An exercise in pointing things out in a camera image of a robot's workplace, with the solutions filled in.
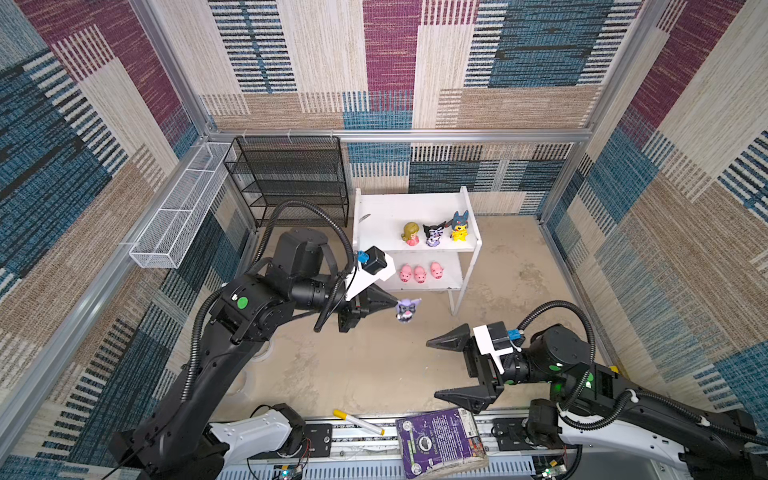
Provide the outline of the purple toy figure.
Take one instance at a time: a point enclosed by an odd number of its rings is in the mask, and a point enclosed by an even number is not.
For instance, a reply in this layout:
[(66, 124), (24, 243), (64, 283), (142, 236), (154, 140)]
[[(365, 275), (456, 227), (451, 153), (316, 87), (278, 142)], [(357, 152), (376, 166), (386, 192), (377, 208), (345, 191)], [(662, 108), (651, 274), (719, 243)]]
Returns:
[(409, 323), (413, 320), (422, 299), (401, 299), (395, 306), (396, 319), (401, 323)]

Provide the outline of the pink pig toy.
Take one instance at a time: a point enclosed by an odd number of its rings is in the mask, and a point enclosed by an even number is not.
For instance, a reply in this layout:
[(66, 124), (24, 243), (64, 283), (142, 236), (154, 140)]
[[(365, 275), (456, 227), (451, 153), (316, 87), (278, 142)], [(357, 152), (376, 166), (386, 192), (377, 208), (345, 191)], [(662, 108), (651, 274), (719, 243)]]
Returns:
[(406, 283), (413, 277), (413, 269), (409, 264), (405, 264), (399, 271), (399, 278), (402, 282)]
[(413, 270), (413, 277), (419, 284), (424, 284), (427, 278), (427, 272), (422, 266), (416, 266)]
[(442, 279), (444, 275), (444, 268), (438, 262), (432, 262), (430, 265), (430, 272), (433, 278)]

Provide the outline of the doll toy figure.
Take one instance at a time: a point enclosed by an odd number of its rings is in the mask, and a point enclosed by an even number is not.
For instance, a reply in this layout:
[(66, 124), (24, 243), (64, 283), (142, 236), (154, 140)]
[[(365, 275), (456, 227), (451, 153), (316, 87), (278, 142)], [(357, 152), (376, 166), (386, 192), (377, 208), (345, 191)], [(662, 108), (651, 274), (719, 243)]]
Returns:
[(416, 222), (408, 222), (403, 228), (401, 239), (408, 246), (415, 246), (420, 242), (419, 231), (420, 226)]

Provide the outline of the black purple Kuromi figurine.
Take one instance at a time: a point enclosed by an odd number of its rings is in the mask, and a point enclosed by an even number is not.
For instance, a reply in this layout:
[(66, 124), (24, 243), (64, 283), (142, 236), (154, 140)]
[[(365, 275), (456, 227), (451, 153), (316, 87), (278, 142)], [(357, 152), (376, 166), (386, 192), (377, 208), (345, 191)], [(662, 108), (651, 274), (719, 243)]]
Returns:
[(426, 236), (425, 243), (428, 247), (435, 248), (440, 245), (446, 222), (440, 222), (434, 225), (423, 225), (424, 234)]

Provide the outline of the yellow toy figure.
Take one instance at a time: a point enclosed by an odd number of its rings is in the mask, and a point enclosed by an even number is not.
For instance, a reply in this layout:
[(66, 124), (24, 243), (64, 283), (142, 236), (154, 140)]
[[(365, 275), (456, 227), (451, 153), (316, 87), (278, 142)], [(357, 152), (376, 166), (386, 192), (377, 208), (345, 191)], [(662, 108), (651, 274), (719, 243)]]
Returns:
[(463, 213), (455, 211), (450, 221), (451, 240), (454, 242), (465, 242), (468, 237), (469, 211)]

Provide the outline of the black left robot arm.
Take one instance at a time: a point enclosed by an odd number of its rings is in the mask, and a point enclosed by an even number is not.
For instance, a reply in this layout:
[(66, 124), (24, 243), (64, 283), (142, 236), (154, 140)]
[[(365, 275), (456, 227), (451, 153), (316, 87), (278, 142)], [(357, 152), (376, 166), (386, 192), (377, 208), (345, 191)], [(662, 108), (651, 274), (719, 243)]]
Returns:
[(393, 274), (391, 258), (371, 247), (361, 261), (346, 234), (337, 234), (345, 267), (336, 264), (324, 233), (290, 229), (273, 256), (257, 260), (203, 302), (189, 362), (169, 392), (142, 424), (113, 434), (109, 451), (119, 466), (139, 470), (143, 479), (215, 479), (255, 455), (302, 450), (305, 422), (285, 403), (240, 421), (211, 416), (279, 327), (315, 315), (314, 328), (321, 330), (337, 314), (339, 330), (347, 332), (369, 314), (396, 306), (397, 299), (376, 284)]

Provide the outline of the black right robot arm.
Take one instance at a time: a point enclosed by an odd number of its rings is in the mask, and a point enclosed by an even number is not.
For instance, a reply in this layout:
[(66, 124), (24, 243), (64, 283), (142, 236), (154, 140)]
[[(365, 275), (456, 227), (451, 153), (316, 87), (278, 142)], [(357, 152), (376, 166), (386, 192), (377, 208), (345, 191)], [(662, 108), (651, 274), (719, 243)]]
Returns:
[(436, 398), (478, 414), (505, 386), (547, 384), (519, 431), (526, 443), (552, 449), (589, 444), (641, 454), (694, 479), (764, 479), (764, 445), (745, 411), (707, 412), (645, 389), (590, 360), (590, 346), (561, 324), (536, 333), (529, 346), (501, 322), (463, 324), (427, 341), (463, 355), (478, 383), (436, 392)]

